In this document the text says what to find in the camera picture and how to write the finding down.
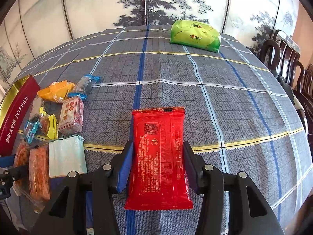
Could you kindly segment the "clear packet of orange crackers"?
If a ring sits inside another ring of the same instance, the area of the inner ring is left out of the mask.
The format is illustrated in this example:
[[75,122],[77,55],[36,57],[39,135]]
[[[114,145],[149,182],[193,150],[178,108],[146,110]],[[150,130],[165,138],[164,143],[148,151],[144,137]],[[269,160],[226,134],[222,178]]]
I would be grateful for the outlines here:
[[29,190],[35,201],[50,200],[49,181],[49,150],[46,144],[32,149],[29,156]]

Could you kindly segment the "blue and mint snack bag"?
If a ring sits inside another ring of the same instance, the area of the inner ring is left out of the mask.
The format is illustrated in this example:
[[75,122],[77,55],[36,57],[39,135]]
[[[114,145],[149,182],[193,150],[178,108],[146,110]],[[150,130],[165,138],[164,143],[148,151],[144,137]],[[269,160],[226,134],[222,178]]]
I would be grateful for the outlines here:
[[73,135],[49,142],[49,176],[65,177],[69,172],[87,174],[84,138]]

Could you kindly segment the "red foil snack packet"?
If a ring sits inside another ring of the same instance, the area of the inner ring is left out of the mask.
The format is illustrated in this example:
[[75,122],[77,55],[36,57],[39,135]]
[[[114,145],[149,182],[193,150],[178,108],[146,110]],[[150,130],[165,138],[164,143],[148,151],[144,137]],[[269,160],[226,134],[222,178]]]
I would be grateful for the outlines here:
[[183,160],[184,107],[139,109],[132,115],[134,158],[125,209],[192,209]]

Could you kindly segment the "light blue small snack packet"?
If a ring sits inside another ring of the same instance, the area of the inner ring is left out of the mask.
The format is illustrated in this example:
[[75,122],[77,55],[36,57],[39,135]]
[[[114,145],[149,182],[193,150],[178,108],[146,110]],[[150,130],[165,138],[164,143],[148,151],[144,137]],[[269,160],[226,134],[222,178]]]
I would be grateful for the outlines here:
[[25,141],[28,143],[28,144],[31,144],[35,135],[36,135],[36,132],[37,132],[37,129],[39,127],[39,122],[36,121],[34,123],[30,122],[30,121],[27,121],[25,126],[24,126],[24,130],[23,130],[23,135],[24,135],[24,139]]

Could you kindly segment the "yellow wrapped pastry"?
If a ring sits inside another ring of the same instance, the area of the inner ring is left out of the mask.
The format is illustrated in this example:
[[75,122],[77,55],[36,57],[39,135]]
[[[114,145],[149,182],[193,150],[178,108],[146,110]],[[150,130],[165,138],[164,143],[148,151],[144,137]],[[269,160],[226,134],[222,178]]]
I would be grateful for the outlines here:
[[39,109],[39,127],[49,139],[58,139],[58,123],[55,115],[49,115],[43,107]]

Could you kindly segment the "red and gold toffee tin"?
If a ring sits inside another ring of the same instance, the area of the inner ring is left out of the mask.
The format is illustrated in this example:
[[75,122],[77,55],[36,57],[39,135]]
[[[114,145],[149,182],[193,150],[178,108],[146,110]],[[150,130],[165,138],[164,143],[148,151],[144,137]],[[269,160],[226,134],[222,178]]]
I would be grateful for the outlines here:
[[27,75],[15,81],[1,101],[1,156],[12,154],[21,123],[40,90],[36,79]]

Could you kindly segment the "pink white boxed snack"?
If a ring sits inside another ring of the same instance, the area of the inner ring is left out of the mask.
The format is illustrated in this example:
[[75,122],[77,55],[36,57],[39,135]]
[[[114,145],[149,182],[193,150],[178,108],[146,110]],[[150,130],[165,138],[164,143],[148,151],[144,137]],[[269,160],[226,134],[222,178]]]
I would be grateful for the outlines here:
[[64,135],[82,132],[84,103],[79,96],[66,99],[61,108],[58,130]]

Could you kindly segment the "orange snack packet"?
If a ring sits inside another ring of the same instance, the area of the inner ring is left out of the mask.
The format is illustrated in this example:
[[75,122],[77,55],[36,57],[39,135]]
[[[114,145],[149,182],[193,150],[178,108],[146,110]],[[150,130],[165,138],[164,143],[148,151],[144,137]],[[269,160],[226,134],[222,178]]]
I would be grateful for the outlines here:
[[39,90],[37,94],[38,97],[43,100],[63,103],[63,101],[67,98],[67,95],[73,90],[74,87],[75,84],[67,80],[53,82],[50,86]]

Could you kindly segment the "blue plaid tablecloth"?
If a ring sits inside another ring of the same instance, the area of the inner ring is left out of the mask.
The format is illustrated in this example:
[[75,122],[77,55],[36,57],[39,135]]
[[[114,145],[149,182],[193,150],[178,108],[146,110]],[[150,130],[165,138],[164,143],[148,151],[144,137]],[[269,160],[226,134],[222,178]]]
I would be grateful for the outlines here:
[[108,29],[44,52],[1,103],[1,234],[284,234],[312,189],[292,96],[237,39]]

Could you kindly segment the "clear blue-ended snack packet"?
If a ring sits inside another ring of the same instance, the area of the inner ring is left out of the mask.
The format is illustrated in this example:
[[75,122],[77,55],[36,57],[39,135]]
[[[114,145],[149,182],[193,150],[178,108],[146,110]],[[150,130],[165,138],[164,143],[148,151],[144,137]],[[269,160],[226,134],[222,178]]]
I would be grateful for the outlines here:
[[99,76],[89,74],[84,75],[75,85],[73,90],[67,95],[67,98],[80,97],[81,100],[85,100],[90,93],[92,86],[98,83],[100,79]]

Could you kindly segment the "dark wooden chair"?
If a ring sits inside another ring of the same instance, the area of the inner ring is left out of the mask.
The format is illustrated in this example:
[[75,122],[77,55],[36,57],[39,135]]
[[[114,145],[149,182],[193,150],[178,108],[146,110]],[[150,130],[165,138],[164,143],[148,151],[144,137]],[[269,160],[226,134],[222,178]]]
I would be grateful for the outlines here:
[[259,59],[290,97],[307,138],[312,138],[312,97],[304,90],[304,79],[310,73],[299,61],[298,45],[284,31],[276,30],[272,38],[263,43]]

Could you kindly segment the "green tissue pack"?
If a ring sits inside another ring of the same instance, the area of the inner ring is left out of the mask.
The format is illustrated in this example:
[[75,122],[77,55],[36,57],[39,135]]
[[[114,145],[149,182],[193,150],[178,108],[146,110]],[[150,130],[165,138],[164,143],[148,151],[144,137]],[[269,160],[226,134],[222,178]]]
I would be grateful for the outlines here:
[[210,25],[192,20],[177,20],[171,27],[170,43],[218,53],[220,33]]

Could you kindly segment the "painted folding screen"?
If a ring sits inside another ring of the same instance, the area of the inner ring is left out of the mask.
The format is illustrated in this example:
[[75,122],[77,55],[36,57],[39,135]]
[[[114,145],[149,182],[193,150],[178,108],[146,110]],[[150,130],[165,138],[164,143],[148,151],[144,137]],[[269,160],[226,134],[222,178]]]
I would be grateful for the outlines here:
[[299,0],[12,0],[1,9],[1,87],[62,43],[116,27],[194,20],[253,53],[275,30],[292,36]]

